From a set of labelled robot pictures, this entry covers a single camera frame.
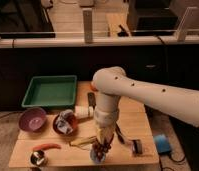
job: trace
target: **blue object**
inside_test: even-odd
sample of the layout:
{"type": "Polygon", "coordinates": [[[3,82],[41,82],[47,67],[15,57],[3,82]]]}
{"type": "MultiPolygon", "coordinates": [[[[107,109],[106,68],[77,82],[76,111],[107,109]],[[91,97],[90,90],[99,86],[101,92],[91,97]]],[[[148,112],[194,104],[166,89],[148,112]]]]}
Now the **blue object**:
{"type": "Polygon", "coordinates": [[[172,148],[164,134],[154,136],[154,142],[156,144],[156,149],[159,154],[167,154],[171,152],[172,148]]]}

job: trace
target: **purple bowl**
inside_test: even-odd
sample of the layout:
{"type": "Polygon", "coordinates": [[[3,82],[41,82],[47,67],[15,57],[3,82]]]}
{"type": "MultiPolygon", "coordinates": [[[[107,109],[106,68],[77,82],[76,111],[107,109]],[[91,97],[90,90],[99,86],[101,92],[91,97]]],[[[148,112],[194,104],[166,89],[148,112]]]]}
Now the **purple bowl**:
{"type": "Polygon", "coordinates": [[[19,120],[19,127],[23,131],[35,132],[46,122],[46,111],[40,107],[30,108],[23,112],[19,120]]]}

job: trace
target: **yellow object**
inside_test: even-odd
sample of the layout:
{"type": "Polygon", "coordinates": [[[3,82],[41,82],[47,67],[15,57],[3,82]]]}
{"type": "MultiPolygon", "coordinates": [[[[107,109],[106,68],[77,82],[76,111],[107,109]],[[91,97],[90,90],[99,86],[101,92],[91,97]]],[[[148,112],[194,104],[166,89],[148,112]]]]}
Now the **yellow object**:
{"type": "Polygon", "coordinates": [[[84,146],[84,145],[92,144],[94,141],[96,141],[96,136],[87,137],[87,138],[78,138],[74,141],[71,141],[70,146],[84,146]]]}

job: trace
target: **black cable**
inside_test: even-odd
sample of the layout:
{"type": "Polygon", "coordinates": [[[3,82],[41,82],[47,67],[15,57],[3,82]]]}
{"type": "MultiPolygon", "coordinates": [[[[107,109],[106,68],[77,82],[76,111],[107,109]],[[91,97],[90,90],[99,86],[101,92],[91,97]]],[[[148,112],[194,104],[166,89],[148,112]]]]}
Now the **black cable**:
{"type": "Polygon", "coordinates": [[[171,168],[171,167],[163,167],[163,166],[162,166],[162,161],[161,161],[160,156],[159,156],[159,165],[160,165],[161,171],[164,171],[164,170],[175,171],[175,170],[174,170],[173,168],[171,168]]]}
{"type": "Polygon", "coordinates": [[[123,138],[122,132],[121,132],[120,127],[118,126],[118,124],[116,124],[116,130],[115,131],[116,131],[117,138],[118,138],[119,142],[121,144],[125,144],[125,140],[123,138]]]}
{"type": "Polygon", "coordinates": [[[15,45],[14,43],[15,43],[15,39],[12,40],[12,48],[13,48],[13,49],[15,48],[15,47],[14,47],[14,45],[15,45]]]}
{"type": "Polygon", "coordinates": [[[10,115],[13,115],[13,114],[19,114],[19,113],[21,113],[21,112],[22,112],[22,111],[9,112],[9,113],[7,113],[7,114],[5,114],[5,115],[1,115],[1,116],[0,116],[0,119],[5,118],[5,117],[10,116],[10,115]]]}
{"type": "Polygon", "coordinates": [[[166,43],[162,40],[162,38],[158,35],[154,35],[158,40],[160,40],[161,44],[164,47],[164,54],[165,54],[165,65],[166,65],[166,77],[167,77],[167,83],[169,83],[169,60],[168,60],[168,48],[166,43]]]}
{"type": "Polygon", "coordinates": [[[184,162],[185,159],[186,159],[186,157],[183,156],[182,159],[176,160],[176,159],[173,158],[172,153],[168,154],[168,157],[169,157],[169,159],[171,159],[174,163],[177,163],[177,164],[182,164],[182,162],[184,162]]]}
{"type": "Polygon", "coordinates": [[[171,170],[171,171],[175,171],[175,170],[172,169],[171,167],[163,167],[162,170],[171,170]]]}

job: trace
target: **red chili pepper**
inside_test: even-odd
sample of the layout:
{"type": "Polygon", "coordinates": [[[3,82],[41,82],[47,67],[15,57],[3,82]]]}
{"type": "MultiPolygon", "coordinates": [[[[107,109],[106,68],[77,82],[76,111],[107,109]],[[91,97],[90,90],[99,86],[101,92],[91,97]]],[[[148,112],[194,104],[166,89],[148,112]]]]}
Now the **red chili pepper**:
{"type": "Polygon", "coordinates": [[[59,144],[54,144],[54,143],[48,143],[48,144],[41,144],[38,146],[33,147],[33,151],[38,151],[38,150],[48,150],[51,148],[57,148],[61,149],[61,146],[59,144]]]}

